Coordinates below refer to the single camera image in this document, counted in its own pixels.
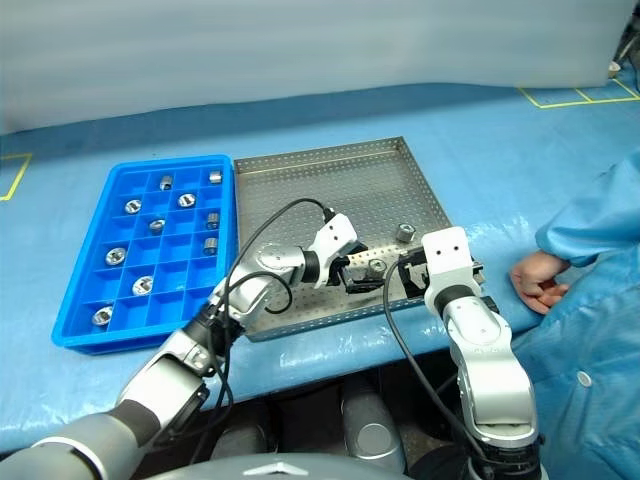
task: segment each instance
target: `stainless steel tray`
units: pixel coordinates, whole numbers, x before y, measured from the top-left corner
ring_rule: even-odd
[[[427,232],[451,226],[402,137],[303,152],[242,158],[234,161],[238,238],[243,245],[273,212],[299,197],[314,197],[346,214],[369,251],[351,257],[365,268],[372,258],[391,265],[398,254],[420,244]],[[411,244],[395,239],[399,223],[417,233]],[[263,242],[308,246],[321,227],[319,209],[301,204],[263,234]],[[251,340],[288,335],[382,311],[382,289],[347,295],[344,287],[294,289],[291,308],[280,315],[264,312],[248,328]],[[395,276],[390,299],[394,308],[408,305]],[[273,308],[285,301],[274,299]]]

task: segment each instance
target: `human hand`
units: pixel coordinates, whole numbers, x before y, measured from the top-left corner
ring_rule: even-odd
[[[531,310],[542,313],[562,300],[569,285],[558,285],[555,276],[569,268],[569,262],[539,250],[517,263],[509,274],[520,299]]]

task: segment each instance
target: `blue protective suit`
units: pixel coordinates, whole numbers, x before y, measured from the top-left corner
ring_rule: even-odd
[[[536,240],[579,267],[608,254],[514,341],[535,387],[543,464],[552,480],[638,480],[640,152],[600,176]]]

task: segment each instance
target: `table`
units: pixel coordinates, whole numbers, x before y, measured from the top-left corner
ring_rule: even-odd
[[[151,355],[88,356],[50,340],[115,164],[207,153],[250,157],[404,136],[452,223],[467,230],[473,255],[485,264],[487,293],[519,331],[539,317],[514,295],[510,266],[535,248],[534,232],[550,215],[640,143],[640,97],[621,90],[610,83],[588,93],[628,100],[578,97],[573,105],[570,90],[411,85],[181,108],[4,137],[2,153],[12,157],[3,161],[0,188],[9,189],[29,158],[16,154],[32,156],[11,198],[0,202],[0,451],[111,408]],[[398,311],[396,318],[416,354],[447,345],[425,308]],[[230,383],[245,400],[401,356],[379,315],[268,342],[241,338]]]

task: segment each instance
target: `blue sleeve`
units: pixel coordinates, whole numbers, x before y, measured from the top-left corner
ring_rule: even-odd
[[[536,233],[541,250],[573,266],[640,242],[640,151],[600,176]]]

